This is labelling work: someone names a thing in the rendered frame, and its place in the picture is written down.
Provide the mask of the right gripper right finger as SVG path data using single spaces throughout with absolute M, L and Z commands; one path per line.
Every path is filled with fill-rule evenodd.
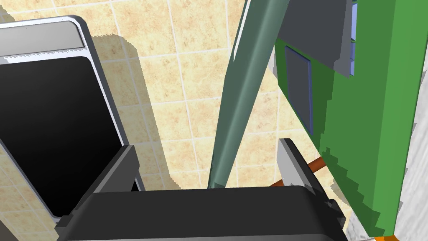
M 291 139 L 278 140 L 277 163 L 287 194 L 294 202 L 309 202 L 309 200 L 331 202 L 318 178 Z

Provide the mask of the black appliance with silver frame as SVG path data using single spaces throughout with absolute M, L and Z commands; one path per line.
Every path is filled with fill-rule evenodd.
M 129 144 L 87 23 L 0 23 L 0 145 L 57 223 Z

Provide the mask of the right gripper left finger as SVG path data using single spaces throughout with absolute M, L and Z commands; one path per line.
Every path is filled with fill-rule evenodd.
M 93 193 L 130 191 L 138 170 L 139 161 L 135 146 L 122 146 L 118 153 L 85 192 L 73 211 L 77 211 Z

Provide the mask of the green cabinet with grey panels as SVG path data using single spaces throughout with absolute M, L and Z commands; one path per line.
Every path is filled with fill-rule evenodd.
M 278 83 L 369 236 L 395 231 L 428 0 L 290 0 Z

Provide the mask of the orange-brown rod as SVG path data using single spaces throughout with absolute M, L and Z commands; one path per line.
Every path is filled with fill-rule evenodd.
M 315 159 L 314 161 L 312 161 L 308 164 L 309 169 L 313 173 L 324 168 L 325 166 L 326 166 L 326 163 L 324 162 L 322 157 L 319 157 L 319 158 Z M 271 185 L 271 187 L 276 187 L 276 186 L 284 186 L 283 180 L 281 179 L 278 182 L 275 182 L 274 184 Z

